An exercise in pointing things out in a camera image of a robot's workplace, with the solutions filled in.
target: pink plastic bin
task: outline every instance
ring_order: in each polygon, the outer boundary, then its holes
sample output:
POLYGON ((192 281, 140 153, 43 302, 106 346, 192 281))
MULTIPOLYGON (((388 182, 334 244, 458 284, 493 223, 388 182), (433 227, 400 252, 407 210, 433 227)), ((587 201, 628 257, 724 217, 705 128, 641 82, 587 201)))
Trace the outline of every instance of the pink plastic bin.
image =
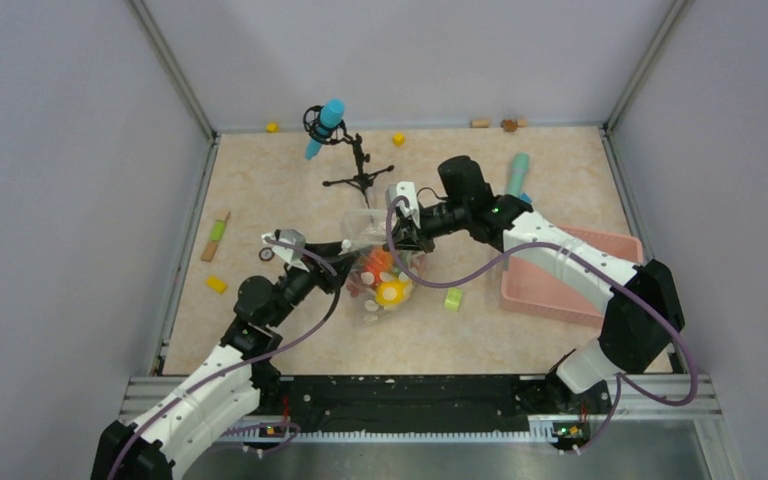
MULTIPOLYGON (((640 263, 643 245, 628 235, 563 227, 593 247, 617 258, 640 263)), ((583 295, 552 274, 520 258, 511 257, 502 273, 502 308, 512 312, 601 327, 604 317, 583 295)))

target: blue microphone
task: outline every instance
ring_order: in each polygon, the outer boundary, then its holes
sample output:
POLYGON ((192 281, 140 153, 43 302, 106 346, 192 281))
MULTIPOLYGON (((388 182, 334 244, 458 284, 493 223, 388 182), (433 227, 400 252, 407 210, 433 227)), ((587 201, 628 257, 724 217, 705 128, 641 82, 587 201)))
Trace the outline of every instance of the blue microphone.
MULTIPOLYGON (((319 111, 319 124, 315 127, 316 133, 322 138, 330 137, 337 125, 343 120, 345 110, 346 107, 340 99, 332 98, 329 100, 319 111)), ((307 144, 307 149, 305 149, 305 158, 312 159, 321 148, 322 144, 311 138, 307 144)))

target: black tripod stand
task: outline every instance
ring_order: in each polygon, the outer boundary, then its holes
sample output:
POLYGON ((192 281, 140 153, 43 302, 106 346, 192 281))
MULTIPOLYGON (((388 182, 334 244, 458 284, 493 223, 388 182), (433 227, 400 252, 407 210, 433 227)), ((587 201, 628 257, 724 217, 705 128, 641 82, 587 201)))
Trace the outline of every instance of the black tripod stand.
POLYGON ((319 122, 319 111, 322 109, 321 106, 315 106, 310 107, 305 111, 304 115, 304 127, 305 131, 310 135, 310 137, 317 142, 323 144, 323 145, 337 145, 338 143, 347 143, 352 146, 352 155, 355 157, 355 167, 357 168, 357 175, 351 177, 351 178, 343 178, 340 180, 326 180, 322 182, 322 186, 324 187, 330 187, 331 185, 340 185, 340 184, 346 184, 349 186, 352 186, 358 191, 360 191, 361 195, 363 195, 363 200, 366 202, 367 208, 372 208, 369 205, 369 196, 366 194, 366 191, 372 187, 372 184, 375 182, 375 178, 384 173, 384 172, 392 172, 396 167, 394 165, 390 165, 387 168, 382 168, 381 170, 376 170, 372 173, 366 173, 363 171, 363 164, 369 163, 369 154, 363 153, 363 146, 361 145, 363 143, 363 138, 360 136, 359 133, 356 133, 354 136, 349 135, 346 132, 346 123, 341 121, 339 125, 334 127, 328 132, 328 135, 325 136, 321 134, 322 131, 328 131, 329 129, 326 129, 322 126, 322 124, 319 122))

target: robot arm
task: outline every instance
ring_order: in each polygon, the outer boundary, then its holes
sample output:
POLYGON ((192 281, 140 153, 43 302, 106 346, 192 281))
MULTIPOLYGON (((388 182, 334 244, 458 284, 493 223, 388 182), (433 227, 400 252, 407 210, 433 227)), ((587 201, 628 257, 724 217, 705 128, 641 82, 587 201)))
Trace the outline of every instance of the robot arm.
POLYGON ((434 238, 466 230, 473 239, 500 252, 517 249, 515 256, 570 285, 605 315, 599 337, 571 352, 549 372, 550 381, 560 382, 562 396, 582 393, 619 372, 643 373, 671 340, 641 307, 573 259, 598 268, 637 294, 676 330, 684 327, 672 275, 662 263, 652 260, 638 265, 610 256, 556 228, 528 203, 511 195, 494 196, 478 164, 467 156, 443 162, 438 173, 448 198, 432 207, 420 205, 412 185, 401 183, 388 189, 388 204, 400 196, 406 199, 396 211, 397 248, 429 252, 434 238), (525 243, 545 246, 522 248, 525 243))
POLYGON ((267 243, 277 241, 328 258, 328 271, 294 250, 276 246, 276 255, 286 261, 285 274, 274 284, 254 276, 240 285, 236 316, 219 344, 160 403, 129 425, 115 421, 105 429, 91 478, 110 478, 117 463, 115 478, 181 478, 231 424, 277 392, 280 372, 259 360, 292 344, 279 349, 282 338, 273 327, 315 288, 336 295, 362 251, 343 252, 341 242, 305 245, 304 237, 294 230, 276 231, 263 238, 267 243), (117 462, 125 449, 125 456, 117 462))

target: small yellow cube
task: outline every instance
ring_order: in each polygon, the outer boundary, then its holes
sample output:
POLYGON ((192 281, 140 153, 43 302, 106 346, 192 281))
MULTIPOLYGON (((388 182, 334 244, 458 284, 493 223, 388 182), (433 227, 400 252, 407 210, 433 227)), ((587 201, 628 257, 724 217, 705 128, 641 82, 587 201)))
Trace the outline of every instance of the small yellow cube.
POLYGON ((222 295, 225 293, 225 289, 228 288, 228 284, 223 282, 222 280, 219 280, 219 278, 214 277, 213 275, 207 277, 206 280, 207 286, 212 288, 216 291, 216 293, 222 295))

